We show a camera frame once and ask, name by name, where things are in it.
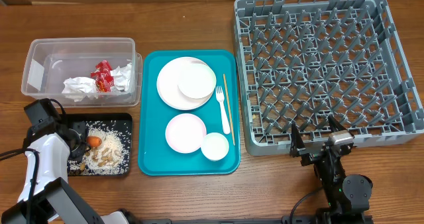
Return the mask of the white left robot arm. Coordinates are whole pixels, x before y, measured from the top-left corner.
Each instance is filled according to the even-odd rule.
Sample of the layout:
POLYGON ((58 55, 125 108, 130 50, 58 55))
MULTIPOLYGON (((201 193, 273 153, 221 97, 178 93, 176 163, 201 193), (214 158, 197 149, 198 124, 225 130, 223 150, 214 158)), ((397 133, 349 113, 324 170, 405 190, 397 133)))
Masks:
POLYGON ((38 99, 24 110, 31 122, 23 146, 1 154, 6 160, 24 154, 27 173, 17 204, 4 211, 2 223, 49 223, 60 218, 65 224, 131 224, 138 219, 126 209, 100 216, 68 184, 68 159, 79 158, 90 146, 69 128, 64 109, 55 99, 38 99))

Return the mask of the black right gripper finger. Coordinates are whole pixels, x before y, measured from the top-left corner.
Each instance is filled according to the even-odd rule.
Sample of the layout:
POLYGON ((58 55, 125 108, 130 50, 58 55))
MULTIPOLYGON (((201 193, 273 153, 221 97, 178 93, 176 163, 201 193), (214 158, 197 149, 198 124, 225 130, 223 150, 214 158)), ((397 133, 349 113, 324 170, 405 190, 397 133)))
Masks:
POLYGON ((305 145, 295 123, 291 124, 291 131, 290 156, 298 157, 303 154, 305 145))
POLYGON ((327 120, 332 133, 346 130, 346 128, 342 126, 332 115, 329 115, 327 120))

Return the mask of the white napkin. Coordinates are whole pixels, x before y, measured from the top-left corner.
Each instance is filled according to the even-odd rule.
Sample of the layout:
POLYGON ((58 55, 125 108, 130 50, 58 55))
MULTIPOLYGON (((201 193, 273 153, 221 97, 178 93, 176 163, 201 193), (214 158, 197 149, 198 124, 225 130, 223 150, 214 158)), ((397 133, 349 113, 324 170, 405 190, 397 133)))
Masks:
POLYGON ((118 66, 111 70, 110 74, 113 77, 114 86, 119 91, 128 91, 130 86, 132 64, 128 63, 125 67, 118 66))

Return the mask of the bowl with food scraps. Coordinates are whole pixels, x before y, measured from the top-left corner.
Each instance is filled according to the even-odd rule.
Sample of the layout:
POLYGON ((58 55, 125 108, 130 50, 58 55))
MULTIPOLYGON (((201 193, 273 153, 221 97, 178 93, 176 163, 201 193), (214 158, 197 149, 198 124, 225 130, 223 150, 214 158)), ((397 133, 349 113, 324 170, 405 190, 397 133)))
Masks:
POLYGON ((189 154, 198 150, 206 134, 204 122, 191 113, 176 115, 167 124, 165 130, 168 146, 182 154, 189 154))

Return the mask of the red snack wrapper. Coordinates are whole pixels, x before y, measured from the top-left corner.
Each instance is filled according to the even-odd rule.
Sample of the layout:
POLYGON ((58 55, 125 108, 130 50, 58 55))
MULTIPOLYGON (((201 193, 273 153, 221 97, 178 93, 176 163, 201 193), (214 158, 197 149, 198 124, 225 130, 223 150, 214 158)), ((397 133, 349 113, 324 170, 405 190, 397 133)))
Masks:
POLYGON ((114 87, 114 79, 111 75, 112 67, 106 60, 95 66, 95 71, 90 77, 95 80, 96 89, 100 93, 111 92, 114 87))

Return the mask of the white small cup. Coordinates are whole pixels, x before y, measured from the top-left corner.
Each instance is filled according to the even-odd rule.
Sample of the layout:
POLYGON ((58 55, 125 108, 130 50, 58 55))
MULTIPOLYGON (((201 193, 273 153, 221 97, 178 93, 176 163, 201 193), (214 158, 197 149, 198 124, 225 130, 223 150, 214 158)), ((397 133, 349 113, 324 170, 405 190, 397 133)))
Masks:
POLYGON ((229 142, 221 133, 209 133, 201 143, 201 152, 208 160, 222 160, 229 152, 229 142))

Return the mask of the white tissue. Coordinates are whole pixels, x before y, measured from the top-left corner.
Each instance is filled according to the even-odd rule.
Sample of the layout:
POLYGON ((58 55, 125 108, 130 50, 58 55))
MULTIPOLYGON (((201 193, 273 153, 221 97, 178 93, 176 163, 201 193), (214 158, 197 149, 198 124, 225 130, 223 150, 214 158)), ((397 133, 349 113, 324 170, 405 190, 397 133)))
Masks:
POLYGON ((68 78, 64 82, 62 93, 68 99, 75 102, 82 101, 84 98, 97 99, 97 86, 95 80, 87 77, 68 78))

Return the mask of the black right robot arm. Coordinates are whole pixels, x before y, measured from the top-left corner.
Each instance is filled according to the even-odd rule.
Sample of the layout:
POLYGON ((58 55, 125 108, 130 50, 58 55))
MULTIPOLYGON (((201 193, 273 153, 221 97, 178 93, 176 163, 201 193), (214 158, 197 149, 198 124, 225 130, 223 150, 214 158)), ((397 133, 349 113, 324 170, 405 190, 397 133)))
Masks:
POLYGON ((300 157, 301 165, 314 166, 321 187, 302 197, 292 208, 289 223, 372 223, 366 216, 373 183, 360 174, 347 176, 341 158, 351 153, 354 135, 343 127, 332 115, 327 117, 331 133, 320 148, 306 148, 295 123, 291 124, 290 156, 300 157), (319 208, 315 215, 295 216, 299 205, 307 198, 324 191, 328 207, 319 208))

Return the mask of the orange carrot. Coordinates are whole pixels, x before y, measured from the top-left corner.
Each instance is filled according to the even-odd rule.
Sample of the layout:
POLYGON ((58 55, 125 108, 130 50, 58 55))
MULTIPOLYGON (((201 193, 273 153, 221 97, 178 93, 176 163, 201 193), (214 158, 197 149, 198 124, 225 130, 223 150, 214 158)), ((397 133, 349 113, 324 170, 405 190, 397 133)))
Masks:
POLYGON ((102 144, 102 140, 95 136, 88 136, 86 141, 91 148, 97 148, 102 144))

